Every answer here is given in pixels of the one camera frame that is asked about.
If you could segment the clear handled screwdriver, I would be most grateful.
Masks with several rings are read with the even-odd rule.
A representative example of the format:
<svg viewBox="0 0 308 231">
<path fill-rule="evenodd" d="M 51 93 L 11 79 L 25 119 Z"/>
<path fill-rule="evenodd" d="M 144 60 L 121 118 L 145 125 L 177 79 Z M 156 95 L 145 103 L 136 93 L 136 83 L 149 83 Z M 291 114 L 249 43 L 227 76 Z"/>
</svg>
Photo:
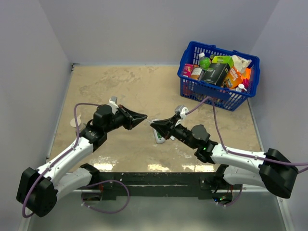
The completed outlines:
<svg viewBox="0 0 308 231">
<path fill-rule="evenodd" d="M 154 122 L 153 121 L 150 121 L 148 119 L 145 119 L 146 122 L 148 122 L 149 124 L 153 124 Z"/>
</svg>

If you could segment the white remote control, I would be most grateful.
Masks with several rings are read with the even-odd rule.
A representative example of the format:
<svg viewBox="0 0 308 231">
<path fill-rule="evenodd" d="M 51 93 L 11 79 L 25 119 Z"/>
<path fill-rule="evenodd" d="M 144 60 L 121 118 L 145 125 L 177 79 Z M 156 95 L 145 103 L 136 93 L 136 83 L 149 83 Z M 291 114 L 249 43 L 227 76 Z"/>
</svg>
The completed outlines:
<svg viewBox="0 0 308 231">
<path fill-rule="evenodd" d="M 154 138 L 157 144 L 162 144 L 166 141 L 165 138 L 162 137 L 157 130 L 153 129 L 153 131 L 154 131 Z"/>
</svg>

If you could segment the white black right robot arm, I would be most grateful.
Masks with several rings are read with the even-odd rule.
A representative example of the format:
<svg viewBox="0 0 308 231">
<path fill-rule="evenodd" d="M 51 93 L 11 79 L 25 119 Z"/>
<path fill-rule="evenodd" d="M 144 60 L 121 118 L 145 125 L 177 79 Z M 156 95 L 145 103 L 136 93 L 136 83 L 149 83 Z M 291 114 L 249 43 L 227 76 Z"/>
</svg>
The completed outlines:
<svg viewBox="0 0 308 231">
<path fill-rule="evenodd" d="M 178 123 L 180 116 L 156 120 L 150 124 L 162 137 L 174 137 L 195 150 L 194 155 L 203 163 L 218 164 L 215 175 L 208 182 L 220 189 L 229 185 L 263 187 L 275 196 L 289 199 L 298 175 L 298 169 L 276 149 L 267 152 L 248 152 L 223 147 L 212 141 L 203 125 L 188 129 Z"/>
</svg>

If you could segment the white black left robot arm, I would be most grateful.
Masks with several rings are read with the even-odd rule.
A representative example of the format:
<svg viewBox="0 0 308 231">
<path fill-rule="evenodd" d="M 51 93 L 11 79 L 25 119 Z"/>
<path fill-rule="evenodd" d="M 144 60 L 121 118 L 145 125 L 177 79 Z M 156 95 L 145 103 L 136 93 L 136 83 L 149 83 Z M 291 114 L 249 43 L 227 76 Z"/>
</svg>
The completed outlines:
<svg viewBox="0 0 308 231">
<path fill-rule="evenodd" d="M 65 150 L 36 169 L 23 171 L 16 199 L 22 204 L 22 217 L 44 217 L 57 201 L 80 187 L 94 189 L 102 185 L 100 171 L 90 164 L 68 171 L 94 153 L 107 140 L 107 134 L 123 127 L 132 130 L 147 119 L 146 114 L 129 110 L 115 101 L 96 105 L 93 118 L 83 129 L 76 129 L 76 138 Z"/>
</svg>

